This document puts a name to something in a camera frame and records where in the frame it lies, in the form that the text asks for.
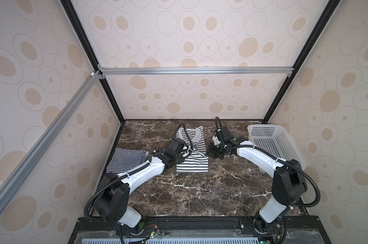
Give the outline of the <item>black white striped tank top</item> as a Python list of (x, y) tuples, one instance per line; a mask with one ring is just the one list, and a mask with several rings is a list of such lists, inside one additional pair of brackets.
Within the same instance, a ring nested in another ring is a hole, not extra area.
[(177, 173), (207, 173), (208, 157), (206, 154), (206, 144), (203, 127), (187, 129), (188, 135), (195, 147), (195, 151), (187, 157), (183, 163), (176, 165)]

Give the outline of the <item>blue white striped tank top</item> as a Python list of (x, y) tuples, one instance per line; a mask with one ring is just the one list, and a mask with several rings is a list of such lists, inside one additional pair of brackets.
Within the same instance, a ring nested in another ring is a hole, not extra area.
[(145, 150), (116, 148), (106, 168), (107, 173), (120, 174), (143, 164), (149, 153)]

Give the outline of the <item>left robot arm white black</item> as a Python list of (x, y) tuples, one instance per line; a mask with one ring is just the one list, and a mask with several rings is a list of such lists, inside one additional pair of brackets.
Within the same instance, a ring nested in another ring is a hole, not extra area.
[(84, 216), (92, 220), (102, 219), (109, 225), (126, 225), (139, 231), (143, 228), (144, 219), (128, 205), (129, 196), (151, 178), (183, 163), (193, 151), (192, 141), (186, 143), (174, 137), (140, 166), (119, 175), (105, 174), (95, 194), (87, 201)]

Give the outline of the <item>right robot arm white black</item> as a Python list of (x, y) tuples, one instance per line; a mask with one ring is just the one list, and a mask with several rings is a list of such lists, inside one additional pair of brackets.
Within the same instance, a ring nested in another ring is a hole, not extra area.
[[(272, 196), (254, 217), (253, 225), (258, 233), (265, 234), (275, 220), (283, 217), (291, 207), (314, 207), (319, 204), (320, 189), (297, 160), (279, 158), (243, 137), (234, 137), (226, 126), (217, 126), (212, 139), (207, 156), (221, 160), (227, 154), (240, 156), (273, 179)], [(307, 183), (312, 185), (315, 198), (310, 203), (299, 203), (297, 200), (308, 190)]]

